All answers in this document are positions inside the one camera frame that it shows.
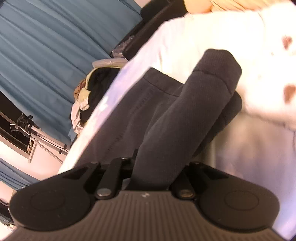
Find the dark gray garment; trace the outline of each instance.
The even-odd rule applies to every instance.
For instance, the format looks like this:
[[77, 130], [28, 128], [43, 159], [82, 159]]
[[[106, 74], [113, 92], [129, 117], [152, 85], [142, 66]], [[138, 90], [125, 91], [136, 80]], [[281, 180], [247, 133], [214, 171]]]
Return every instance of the dark gray garment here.
[[[239, 64], [224, 50], [207, 50], [185, 85], [155, 69], [148, 70], [111, 113], [76, 165], [90, 161], [106, 164], [116, 157], [130, 157], [135, 149], [142, 150], [144, 138], [152, 140], [153, 130], [157, 129], [160, 137], [167, 132], [167, 136], [174, 138], [186, 129], [184, 124], [196, 122], [195, 139], [182, 140], [194, 146], [191, 156], [194, 155], [207, 133], [210, 142], [241, 109], [241, 99], [236, 94], [225, 108], [229, 114], [220, 116], [234, 94], [240, 75]], [[219, 130], [209, 131], [216, 120]], [[181, 162], [184, 161], [188, 161], [185, 156]]]

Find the yellow pillow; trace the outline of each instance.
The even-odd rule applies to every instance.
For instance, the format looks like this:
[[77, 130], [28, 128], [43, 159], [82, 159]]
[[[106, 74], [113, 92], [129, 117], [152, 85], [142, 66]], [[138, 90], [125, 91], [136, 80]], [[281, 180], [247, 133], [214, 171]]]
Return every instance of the yellow pillow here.
[[189, 13], [196, 14], [229, 10], [258, 10], [283, 1], [288, 0], [184, 0], [184, 3]]

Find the white cable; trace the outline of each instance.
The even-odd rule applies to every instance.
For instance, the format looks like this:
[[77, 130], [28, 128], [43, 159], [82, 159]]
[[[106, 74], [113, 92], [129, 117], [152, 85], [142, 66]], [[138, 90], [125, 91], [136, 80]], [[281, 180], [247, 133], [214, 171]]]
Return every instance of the white cable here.
[[58, 158], [55, 154], [53, 154], [50, 150], [48, 150], [46, 147], [44, 147], [42, 144], [39, 143], [39, 141], [37, 141], [35, 138], [30, 136], [30, 139], [32, 141], [34, 141], [38, 146], [40, 146], [43, 150], [45, 150], [46, 152], [48, 152], [50, 155], [52, 155], [55, 159], [57, 159], [60, 163], [63, 164], [63, 161]]

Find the curtain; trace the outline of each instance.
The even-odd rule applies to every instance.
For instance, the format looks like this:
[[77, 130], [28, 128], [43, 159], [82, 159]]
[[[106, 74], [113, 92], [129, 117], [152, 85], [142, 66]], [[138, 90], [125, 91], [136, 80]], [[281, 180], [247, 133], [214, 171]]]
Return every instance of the curtain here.
[[69, 144], [73, 91], [139, 22], [133, 0], [6, 0], [0, 8], [0, 91]]
[[20, 171], [0, 158], [0, 181], [18, 191], [39, 180]]

